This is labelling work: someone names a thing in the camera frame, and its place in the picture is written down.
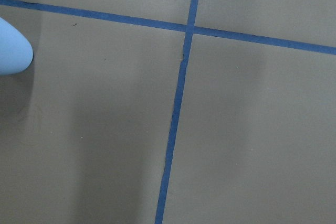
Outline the light blue paper cup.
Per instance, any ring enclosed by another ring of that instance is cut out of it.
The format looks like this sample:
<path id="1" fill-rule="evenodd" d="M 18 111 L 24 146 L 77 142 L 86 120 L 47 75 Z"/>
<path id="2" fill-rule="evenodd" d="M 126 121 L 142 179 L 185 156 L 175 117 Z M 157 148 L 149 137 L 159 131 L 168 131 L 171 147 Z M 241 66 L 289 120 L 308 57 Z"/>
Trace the light blue paper cup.
<path id="1" fill-rule="evenodd" d="M 16 74 L 29 67 L 33 48 L 26 37 L 1 18 L 1 76 Z"/>

